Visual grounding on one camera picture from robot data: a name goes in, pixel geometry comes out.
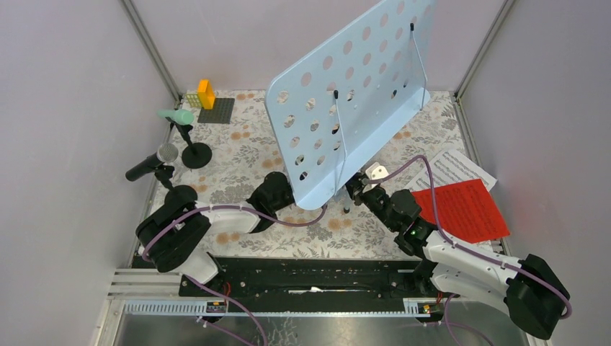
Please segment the white sheet music page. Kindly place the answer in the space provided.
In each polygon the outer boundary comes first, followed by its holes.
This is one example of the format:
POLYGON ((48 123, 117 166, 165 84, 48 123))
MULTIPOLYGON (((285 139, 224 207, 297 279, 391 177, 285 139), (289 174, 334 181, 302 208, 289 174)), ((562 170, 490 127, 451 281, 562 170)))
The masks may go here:
POLYGON ((495 177, 457 149, 449 149, 438 153, 429 161, 429 166, 432 169, 434 187, 479 179, 485 188, 490 191, 497 183, 495 177))

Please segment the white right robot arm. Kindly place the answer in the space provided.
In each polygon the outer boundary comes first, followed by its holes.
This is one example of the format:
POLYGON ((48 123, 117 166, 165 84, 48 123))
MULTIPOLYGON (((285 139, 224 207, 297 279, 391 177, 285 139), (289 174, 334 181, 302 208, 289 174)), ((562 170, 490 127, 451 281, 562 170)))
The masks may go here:
POLYGON ((411 192, 388 195, 382 187, 368 187, 368 182, 365 174, 357 173, 345 187, 356 205, 366 206, 396 233, 400 250, 421 259, 413 278, 420 296, 440 290, 484 303, 540 340, 549 340, 558 322, 569 315, 570 295, 543 258, 497 254, 443 233, 422 217, 411 192))

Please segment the light blue music stand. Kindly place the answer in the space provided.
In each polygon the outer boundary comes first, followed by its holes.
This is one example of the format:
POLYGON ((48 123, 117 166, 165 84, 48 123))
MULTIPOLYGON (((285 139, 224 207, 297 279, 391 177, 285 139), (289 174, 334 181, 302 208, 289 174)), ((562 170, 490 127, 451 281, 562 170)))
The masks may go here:
POLYGON ((429 101, 435 1, 381 1, 276 76, 265 107, 295 204, 315 210, 429 101))

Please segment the red sheet music page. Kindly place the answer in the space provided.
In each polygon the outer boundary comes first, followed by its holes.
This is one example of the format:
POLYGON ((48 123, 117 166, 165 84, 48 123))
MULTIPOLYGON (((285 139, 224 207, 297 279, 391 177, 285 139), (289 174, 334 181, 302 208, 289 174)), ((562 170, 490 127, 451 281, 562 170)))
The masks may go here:
POLYGON ((491 194, 480 179, 436 187, 443 229, 470 243, 500 239, 510 231, 491 194))

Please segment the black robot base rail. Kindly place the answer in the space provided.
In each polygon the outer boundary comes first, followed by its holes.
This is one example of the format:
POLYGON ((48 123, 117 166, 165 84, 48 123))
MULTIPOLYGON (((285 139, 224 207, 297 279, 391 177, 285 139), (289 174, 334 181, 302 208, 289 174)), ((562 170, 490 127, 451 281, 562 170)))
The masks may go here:
POLYGON ((440 293, 417 260, 221 257, 207 287, 261 313, 399 312, 407 298, 440 293))

